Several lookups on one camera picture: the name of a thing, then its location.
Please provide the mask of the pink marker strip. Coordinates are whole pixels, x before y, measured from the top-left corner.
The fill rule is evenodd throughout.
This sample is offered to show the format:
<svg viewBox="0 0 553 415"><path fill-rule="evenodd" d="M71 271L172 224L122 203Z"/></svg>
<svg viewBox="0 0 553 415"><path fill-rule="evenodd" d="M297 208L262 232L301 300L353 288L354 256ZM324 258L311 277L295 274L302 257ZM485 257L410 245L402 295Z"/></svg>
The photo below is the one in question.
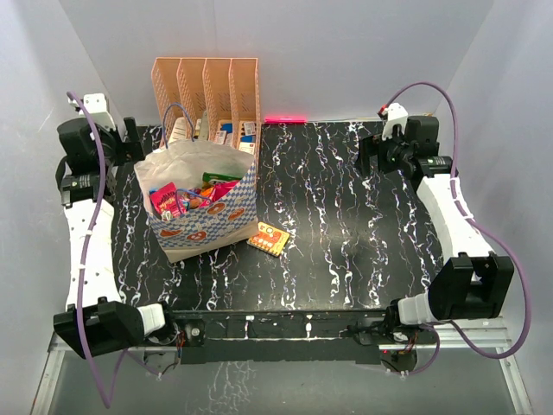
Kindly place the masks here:
<svg viewBox="0 0 553 415"><path fill-rule="evenodd" d="M266 117L264 119L264 122L269 125L298 125L307 123L307 119L305 119L304 117Z"/></svg>

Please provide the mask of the white card with red logo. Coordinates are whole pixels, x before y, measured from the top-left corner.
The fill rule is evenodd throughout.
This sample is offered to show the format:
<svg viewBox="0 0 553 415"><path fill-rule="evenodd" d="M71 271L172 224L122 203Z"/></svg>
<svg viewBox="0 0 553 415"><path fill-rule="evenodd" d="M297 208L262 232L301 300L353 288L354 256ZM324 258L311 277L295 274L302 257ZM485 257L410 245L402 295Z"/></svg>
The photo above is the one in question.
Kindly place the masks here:
<svg viewBox="0 0 553 415"><path fill-rule="evenodd" d="M243 151L245 153L248 153L248 154L251 154L253 156L256 155L256 144L255 143L246 143L246 142L241 142L239 144L239 147L238 149L240 151Z"/></svg>

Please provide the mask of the magenta silver snack bag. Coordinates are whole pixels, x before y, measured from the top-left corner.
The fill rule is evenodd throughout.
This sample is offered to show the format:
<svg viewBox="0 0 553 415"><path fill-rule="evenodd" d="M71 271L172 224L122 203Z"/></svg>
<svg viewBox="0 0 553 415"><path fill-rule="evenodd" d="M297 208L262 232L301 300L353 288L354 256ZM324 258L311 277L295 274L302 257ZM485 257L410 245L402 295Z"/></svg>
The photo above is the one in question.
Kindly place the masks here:
<svg viewBox="0 0 553 415"><path fill-rule="evenodd" d="M228 194L236 185L238 181L232 182L220 182L213 186L213 192L211 193L211 200L213 202L218 201Z"/></svg>

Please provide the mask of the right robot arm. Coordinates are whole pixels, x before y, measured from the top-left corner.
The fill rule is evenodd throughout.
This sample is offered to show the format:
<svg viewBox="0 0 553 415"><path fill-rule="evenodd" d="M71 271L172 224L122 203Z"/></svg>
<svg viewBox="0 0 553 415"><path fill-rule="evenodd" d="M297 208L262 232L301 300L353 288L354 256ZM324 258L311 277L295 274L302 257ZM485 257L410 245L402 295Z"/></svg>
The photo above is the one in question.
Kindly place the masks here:
<svg viewBox="0 0 553 415"><path fill-rule="evenodd" d="M359 139L357 171L368 175L375 157L379 172L402 172L442 248L444 264L427 291L393 301L375 326L397 343L408 341L423 324L498 317L514 274L512 260L496 254L471 225L459 181L450 175L453 159L439 153L438 132L437 118L409 116Z"/></svg>

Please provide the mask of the red white box right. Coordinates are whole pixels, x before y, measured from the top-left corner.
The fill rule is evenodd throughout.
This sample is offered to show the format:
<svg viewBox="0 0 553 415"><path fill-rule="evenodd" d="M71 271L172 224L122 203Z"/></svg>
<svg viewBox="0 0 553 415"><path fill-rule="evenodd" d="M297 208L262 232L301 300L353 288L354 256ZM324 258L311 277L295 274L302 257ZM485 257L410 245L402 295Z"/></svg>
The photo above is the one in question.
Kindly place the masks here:
<svg viewBox="0 0 553 415"><path fill-rule="evenodd" d="M256 123L253 121L244 122L243 131L246 136L254 135L256 133Z"/></svg>

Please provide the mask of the orange plastic file organizer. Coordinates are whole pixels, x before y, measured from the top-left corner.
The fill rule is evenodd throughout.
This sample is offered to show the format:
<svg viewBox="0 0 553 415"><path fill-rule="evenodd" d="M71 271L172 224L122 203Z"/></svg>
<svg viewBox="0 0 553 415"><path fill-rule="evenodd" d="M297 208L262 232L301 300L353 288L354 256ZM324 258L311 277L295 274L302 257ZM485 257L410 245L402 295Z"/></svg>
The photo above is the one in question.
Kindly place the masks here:
<svg viewBox="0 0 553 415"><path fill-rule="evenodd" d="M239 147L243 123L256 123L253 143L259 159L262 138L257 58L158 57L151 70L156 104L162 121L163 148L179 117L193 126L202 117L207 139L213 141L224 123L232 123L231 146Z"/></svg>

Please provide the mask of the green Fox's candy bag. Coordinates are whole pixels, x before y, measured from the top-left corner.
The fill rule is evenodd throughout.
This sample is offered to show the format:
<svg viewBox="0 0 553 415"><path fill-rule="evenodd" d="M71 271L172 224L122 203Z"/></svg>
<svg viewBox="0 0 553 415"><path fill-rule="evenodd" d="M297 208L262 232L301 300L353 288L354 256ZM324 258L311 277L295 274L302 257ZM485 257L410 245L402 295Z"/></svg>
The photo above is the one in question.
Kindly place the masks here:
<svg viewBox="0 0 553 415"><path fill-rule="evenodd" d="M216 174L216 173L208 173L205 172L202 175L202 181L208 182L211 184L219 183L219 182L236 182L240 181L242 179L241 176L232 176L232 175L224 175L224 174Z"/></svg>

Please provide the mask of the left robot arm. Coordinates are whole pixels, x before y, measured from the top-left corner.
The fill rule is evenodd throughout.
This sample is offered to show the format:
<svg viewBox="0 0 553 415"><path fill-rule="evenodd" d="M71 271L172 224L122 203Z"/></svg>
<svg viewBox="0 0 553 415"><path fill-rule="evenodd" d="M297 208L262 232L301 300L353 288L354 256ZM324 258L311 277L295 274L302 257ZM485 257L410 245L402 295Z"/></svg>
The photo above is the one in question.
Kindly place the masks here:
<svg viewBox="0 0 553 415"><path fill-rule="evenodd" d="M133 118L129 141L117 129L91 127L85 118L57 128L66 155L55 174L70 239L70 288L65 311L54 315L54 332L81 358L140 345L148 337L173 342L179 329L161 303L134 307L122 302L111 249L115 182L111 168L144 159Z"/></svg>

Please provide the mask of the pink candy pack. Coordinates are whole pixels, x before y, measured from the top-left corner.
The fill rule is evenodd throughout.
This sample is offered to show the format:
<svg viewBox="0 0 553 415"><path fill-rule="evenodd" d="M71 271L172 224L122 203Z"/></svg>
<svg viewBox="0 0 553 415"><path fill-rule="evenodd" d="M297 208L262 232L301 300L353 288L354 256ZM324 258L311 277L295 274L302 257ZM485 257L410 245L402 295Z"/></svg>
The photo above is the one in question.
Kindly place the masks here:
<svg viewBox="0 0 553 415"><path fill-rule="evenodd" d="M162 220L168 221L181 216L181 205L177 198L177 188L173 182L151 191L149 198Z"/></svg>

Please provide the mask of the orange cracker pack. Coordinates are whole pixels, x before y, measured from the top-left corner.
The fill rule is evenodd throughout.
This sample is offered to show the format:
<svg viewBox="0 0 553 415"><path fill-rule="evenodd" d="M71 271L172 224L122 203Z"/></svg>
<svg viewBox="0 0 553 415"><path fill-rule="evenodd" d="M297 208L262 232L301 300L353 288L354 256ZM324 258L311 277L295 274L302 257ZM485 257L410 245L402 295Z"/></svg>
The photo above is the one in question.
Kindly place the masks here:
<svg viewBox="0 0 553 415"><path fill-rule="evenodd" d="M274 257L280 256L289 240L289 233L262 221L257 225L258 233L250 237L247 244Z"/></svg>

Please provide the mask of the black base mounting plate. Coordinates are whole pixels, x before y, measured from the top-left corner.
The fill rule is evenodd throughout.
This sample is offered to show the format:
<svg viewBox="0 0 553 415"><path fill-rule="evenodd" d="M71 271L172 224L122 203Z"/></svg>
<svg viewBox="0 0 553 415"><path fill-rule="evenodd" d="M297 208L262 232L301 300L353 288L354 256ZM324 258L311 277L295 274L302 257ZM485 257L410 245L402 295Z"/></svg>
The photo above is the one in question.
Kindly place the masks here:
<svg viewBox="0 0 553 415"><path fill-rule="evenodd" d="M378 365L384 350L433 346L436 334L392 326L382 311L180 311L144 345L175 352L181 364L222 361L354 361Z"/></svg>

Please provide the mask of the white checkered paper bag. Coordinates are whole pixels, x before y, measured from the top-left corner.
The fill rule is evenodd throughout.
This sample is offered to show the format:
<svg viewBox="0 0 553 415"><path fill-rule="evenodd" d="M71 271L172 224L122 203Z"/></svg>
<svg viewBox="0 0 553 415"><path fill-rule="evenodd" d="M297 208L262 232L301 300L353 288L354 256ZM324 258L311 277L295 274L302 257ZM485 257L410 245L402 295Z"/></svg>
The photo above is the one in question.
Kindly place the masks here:
<svg viewBox="0 0 553 415"><path fill-rule="evenodd" d="M167 143L136 163L134 170L150 229L170 262L188 259L257 234L257 162L253 155L228 145L194 138ZM178 190L217 184L203 182L205 172L241 176L242 179L218 201L187 210ZM149 194L170 182L177 188L181 216L164 221L153 208Z"/></svg>

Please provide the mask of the white paper sheet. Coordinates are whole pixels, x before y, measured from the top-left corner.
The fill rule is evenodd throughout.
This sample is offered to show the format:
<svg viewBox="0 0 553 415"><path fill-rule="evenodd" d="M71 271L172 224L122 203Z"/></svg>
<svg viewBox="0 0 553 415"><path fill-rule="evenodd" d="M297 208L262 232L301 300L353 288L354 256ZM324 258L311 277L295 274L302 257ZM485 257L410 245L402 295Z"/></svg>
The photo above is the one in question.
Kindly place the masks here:
<svg viewBox="0 0 553 415"><path fill-rule="evenodd" d="M168 137L168 143L171 144L180 140L193 140L194 128L186 117L176 119L173 128Z"/></svg>

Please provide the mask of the orange Fox's candy bag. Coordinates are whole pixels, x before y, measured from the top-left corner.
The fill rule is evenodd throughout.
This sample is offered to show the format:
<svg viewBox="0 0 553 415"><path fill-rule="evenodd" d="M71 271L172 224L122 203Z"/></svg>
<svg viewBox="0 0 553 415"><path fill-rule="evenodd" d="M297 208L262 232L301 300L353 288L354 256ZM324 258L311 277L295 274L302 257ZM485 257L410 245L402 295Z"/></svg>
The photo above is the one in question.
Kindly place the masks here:
<svg viewBox="0 0 553 415"><path fill-rule="evenodd" d="M198 191L198 198L205 203L214 201L215 187L207 186Z"/></svg>

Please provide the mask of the red white small box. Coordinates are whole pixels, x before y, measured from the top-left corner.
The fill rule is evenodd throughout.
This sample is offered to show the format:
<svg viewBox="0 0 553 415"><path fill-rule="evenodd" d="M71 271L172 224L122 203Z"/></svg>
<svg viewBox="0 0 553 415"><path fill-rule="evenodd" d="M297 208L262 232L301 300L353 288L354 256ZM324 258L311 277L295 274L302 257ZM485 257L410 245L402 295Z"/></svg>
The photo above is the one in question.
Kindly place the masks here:
<svg viewBox="0 0 553 415"><path fill-rule="evenodd" d="M216 144L225 144L228 137L228 132L221 130L217 131L215 134L214 142Z"/></svg>

